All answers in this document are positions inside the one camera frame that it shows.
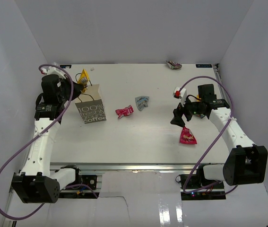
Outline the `red snack packet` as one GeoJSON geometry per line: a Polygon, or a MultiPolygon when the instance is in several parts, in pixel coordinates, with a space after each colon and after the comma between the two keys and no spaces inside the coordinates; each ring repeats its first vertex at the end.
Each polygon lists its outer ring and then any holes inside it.
{"type": "Polygon", "coordinates": [[[133,110],[133,107],[129,105],[123,109],[117,109],[115,110],[115,112],[118,115],[118,119],[120,119],[122,117],[131,115],[134,112],[134,110],[133,110]]]}

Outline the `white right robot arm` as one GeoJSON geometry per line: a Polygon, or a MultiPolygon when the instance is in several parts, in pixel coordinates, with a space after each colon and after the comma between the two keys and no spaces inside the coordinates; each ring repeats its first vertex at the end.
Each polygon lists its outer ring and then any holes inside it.
{"type": "Polygon", "coordinates": [[[199,96],[195,102],[190,101],[184,88],[176,87],[173,96],[180,103],[173,111],[171,124],[185,126],[194,115],[206,116],[218,129],[229,151],[224,164],[203,166],[202,173],[196,176],[196,184],[203,189],[213,181],[224,181],[229,186],[262,183],[268,159],[264,146],[257,146],[241,129],[232,117],[232,111],[225,99],[218,99],[213,84],[200,85],[199,96]]]}

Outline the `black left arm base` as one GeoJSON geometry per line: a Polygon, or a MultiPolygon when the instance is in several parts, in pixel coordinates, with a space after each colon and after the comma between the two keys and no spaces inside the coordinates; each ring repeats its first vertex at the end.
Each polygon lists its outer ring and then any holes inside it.
{"type": "Polygon", "coordinates": [[[97,175],[79,175],[78,179],[67,185],[65,189],[70,190],[89,190],[87,186],[89,186],[92,190],[95,190],[97,188],[97,175]]]}

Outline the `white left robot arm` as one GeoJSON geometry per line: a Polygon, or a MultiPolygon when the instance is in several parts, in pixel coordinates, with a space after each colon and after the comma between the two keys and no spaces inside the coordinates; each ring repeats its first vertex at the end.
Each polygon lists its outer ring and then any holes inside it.
{"type": "Polygon", "coordinates": [[[76,189],[82,185],[82,176],[74,165],[50,172],[54,139],[61,125],[59,115],[69,99],[79,96],[81,86],[55,74],[43,76],[41,86],[43,92],[35,107],[37,139],[30,146],[20,175],[14,176],[11,183],[23,203],[56,203],[66,186],[76,189]]]}

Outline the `light blue Himalaya snack pouch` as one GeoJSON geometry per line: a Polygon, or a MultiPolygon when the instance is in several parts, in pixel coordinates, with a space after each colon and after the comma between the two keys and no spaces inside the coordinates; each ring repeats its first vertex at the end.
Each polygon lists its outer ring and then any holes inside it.
{"type": "Polygon", "coordinates": [[[148,107],[148,102],[148,96],[139,96],[135,98],[136,107],[139,111],[142,111],[144,108],[148,107]]]}

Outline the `grey white paper coffee bag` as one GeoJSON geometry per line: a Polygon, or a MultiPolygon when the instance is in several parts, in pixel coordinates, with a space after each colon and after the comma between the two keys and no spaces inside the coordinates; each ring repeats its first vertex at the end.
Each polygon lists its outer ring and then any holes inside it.
{"type": "MultiPolygon", "coordinates": [[[[80,74],[75,75],[76,83],[80,74]]],[[[87,90],[81,93],[74,102],[84,124],[107,120],[99,84],[93,84],[90,80],[87,90]]]]}

